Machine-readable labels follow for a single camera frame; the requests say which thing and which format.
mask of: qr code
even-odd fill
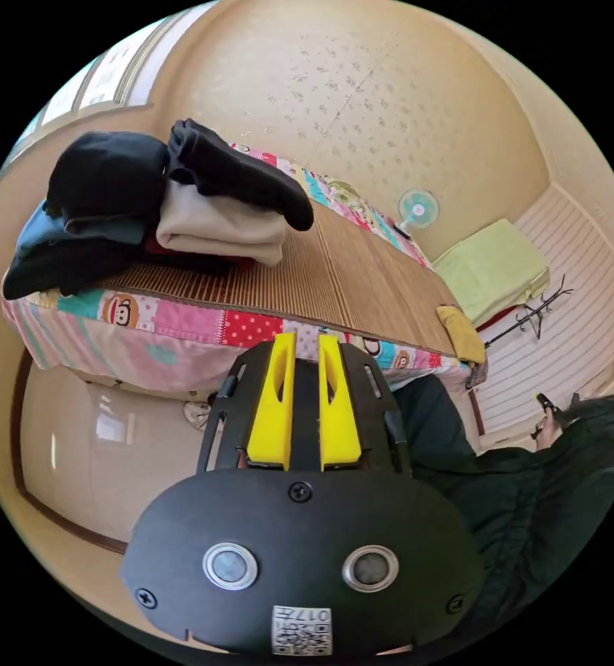
[[[272,652],[285,656],[332,654],[330,609],[275,606],[272,613]]]

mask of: person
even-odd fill
[[[535,601],[610,509],[614,395],[571,405],[563,432],[547,410],[535,452],[507,447],[482,455],[469,445],[461,416],[437,377],[416,379],[394,395],[413,477],[457,506],[484,559],[482,591],[448,639],[464,647]],[[443,647],[433,649],[439,654]]]

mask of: screw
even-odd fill
[[[294,502],[308,502],[312,498],[311,486],[304,481],[297,481],[288,489],[288,496]]]
[[[445,605],[445,612],[448,615],[456,615],[457,613],[461,613],[463,606],[464,606],[464,595],[455,595]]]
[[[156,597],[149,590],[145,590],[145,588],[140,588],[136,591],[135,599],[141,606],[148,608],[150,611],[152,608],[156,608]]]

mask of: black coat rack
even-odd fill
[[[519,314],[515,315],[515,319],[517,319],[517,322],[510,326],[509,329],[503,331],[503,333],[499,333],[496,337],[492,338],[489,342],[485,342],[485,349],[489,347],[489,345],[492,342],[496,342],[496,340],[500,340],[504,335],[507,335],[510,331],[514,331],[515,328],[519,328],[522,333],[526,330],[524,324],[528,321],[531,324],[531,328],[534,330],[534,333],[536,334],[536,338],[540,340],[540,334],[543,332],[543,310],[545,312],[551,312],[551,309],[549,306],[559,297],[562,296],[564,293],[570,295],[573,292],[573,289],[564,289],[563,285],[565,283],[565,275],[561,278],[561,286],[547,299],[545,299],[544,295],[540,295],[540,300],[542,301],[541,305],[537,308],[532,308],[530,305],[524,305],[525,310],[528,312],[528,314],[525,314],[522,318],[520,318]]]

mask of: hand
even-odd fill
[[[554,420],[554,414],[549,407],[545,410],[545,418],[538,424],[538,427],[541,430],[536,438],[536,450],[549,449],[561,434],[561,428]]]

